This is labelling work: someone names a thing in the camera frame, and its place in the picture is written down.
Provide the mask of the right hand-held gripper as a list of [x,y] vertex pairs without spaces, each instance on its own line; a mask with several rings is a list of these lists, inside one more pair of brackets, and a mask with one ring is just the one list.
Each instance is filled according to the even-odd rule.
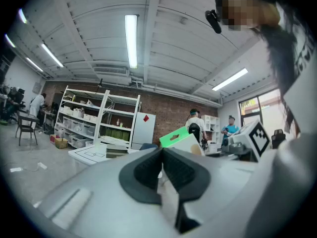
[[268,148],[270,139],[259,119],[256,119],[224,139],[221,151],[241,161],[258,162]]

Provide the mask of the person's printed white t-shirt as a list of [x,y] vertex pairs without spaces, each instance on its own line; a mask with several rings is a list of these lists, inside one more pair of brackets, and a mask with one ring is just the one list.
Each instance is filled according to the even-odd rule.
[[307,23],[298,15],[284,15],[280,25],[296,38],[294,44],[295,80],[286,93],[285,131],[295,123],[303,133],[317,133],[317,41]]

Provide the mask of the white refrigerator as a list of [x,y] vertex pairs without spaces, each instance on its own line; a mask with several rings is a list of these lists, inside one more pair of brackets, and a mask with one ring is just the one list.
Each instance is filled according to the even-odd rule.
[[139,150],[144,143],[152,144],[155,121],[155,115],[137,112],[131,145],[133,150]]

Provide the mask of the row of green boxes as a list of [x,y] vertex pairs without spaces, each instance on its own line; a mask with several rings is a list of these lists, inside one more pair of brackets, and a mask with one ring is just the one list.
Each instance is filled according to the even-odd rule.
[[109,136],[112,138],[129,141],[130,140],[130,132],[126,130],[120,130],[115,128],[106,128],[105,136]]

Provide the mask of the row of clear storage bins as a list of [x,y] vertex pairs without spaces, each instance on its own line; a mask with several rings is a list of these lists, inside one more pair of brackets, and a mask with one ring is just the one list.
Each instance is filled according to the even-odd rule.
[[78,149],[92,144],[95,137],[95,126],[79,120],[63,117],[61,123],[56,124],[56,133],[65,138],[72,147]]

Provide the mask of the black metal chair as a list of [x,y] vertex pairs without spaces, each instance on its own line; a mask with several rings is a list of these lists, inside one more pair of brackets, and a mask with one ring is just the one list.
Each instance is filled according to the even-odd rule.
[[18,122],[17,122],[17,130],[15,133],[15,137],[17,138],[18,131],[20,131],[19,146],[21,145],[21,135],[23,132],[29,133],[30,138],[32,138],[32,135],[33,135],[36,141],[36,145],[38,145],[35,129],[32,127],[32,125],[38,124],[40,120],[34,115],[30,115],[21,111],[18,111],[17,115],[18,115]]

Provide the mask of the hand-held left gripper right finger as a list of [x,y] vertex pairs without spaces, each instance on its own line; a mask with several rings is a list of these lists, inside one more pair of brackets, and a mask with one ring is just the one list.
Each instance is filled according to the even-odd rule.
[[162,164],[178,193],[175,222],[162,229],[162,238],[251,238],[263,162],[164,148]]

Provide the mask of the green packet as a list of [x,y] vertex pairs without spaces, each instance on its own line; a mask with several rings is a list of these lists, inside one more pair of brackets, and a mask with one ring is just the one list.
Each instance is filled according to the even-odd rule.
[[205,155],[195,136],[190,134],[185,126],[161,137],[159,141],[162,148],[175,148],[195,155]]

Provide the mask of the white metal shelving rack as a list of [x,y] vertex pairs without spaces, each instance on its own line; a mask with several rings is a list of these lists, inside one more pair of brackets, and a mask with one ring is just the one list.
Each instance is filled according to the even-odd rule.
[[[101,114],[98,120],[98,134],[106,144],[125,146],[130,149],[132,145],[133,131],[137,112],[141,108],[140,95],[127,97],[116,95],[107,90],[101,106]],[[124,141],[105,136],[106,128],[115,128],[130,132],[130,140]]]
[[98,134],[98,120],[101,114],[101,106],[105,92],[92,92],[86,90],[77,90],[66,87],[56,115],[54,131],[56,124],[62,122],[63,117],[79,120],[95,126],[95,137]]

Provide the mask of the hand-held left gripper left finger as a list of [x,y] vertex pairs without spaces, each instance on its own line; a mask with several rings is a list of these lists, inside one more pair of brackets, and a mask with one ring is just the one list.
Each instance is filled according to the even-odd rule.
[[159,148],[93,164],[51,191],[39,210],[60,237],[175,238],[156,192],[161,164]]

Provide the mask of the black office chair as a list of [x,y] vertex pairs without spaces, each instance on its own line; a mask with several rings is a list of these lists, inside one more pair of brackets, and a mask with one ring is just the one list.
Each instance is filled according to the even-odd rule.
[[277,149],[279,145],[286,139],[282,129],[277,129],[271,137],[272,148]]

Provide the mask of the black framed window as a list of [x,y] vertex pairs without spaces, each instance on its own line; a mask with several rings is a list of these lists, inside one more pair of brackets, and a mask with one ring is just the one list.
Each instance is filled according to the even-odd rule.
[[276,129],[283,129],[283,106],[280,92],[274,89],[261,95],[239,102],[241,126],[259,119],[269,137]]

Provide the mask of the white cubby shelf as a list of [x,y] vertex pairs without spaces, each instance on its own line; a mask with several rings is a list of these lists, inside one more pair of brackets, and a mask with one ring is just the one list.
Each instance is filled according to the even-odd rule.
[[203,115],[201,119],[205,123],[207,139],[211,143],[221,145],[220,119],[218,117]]

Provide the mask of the ceiling air conditioner vent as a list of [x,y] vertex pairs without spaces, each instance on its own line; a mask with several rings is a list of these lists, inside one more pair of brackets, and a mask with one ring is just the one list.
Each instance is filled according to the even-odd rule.
[[129,70],[124,66],[102,66],[94,67],[96,74],[129,75]]

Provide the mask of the grey box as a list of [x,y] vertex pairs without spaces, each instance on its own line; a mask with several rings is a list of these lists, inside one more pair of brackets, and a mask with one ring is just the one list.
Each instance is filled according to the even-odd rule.
[[117,158],[128,154],[128,148],[120,145],[107,144],[106,145],[106,158]]

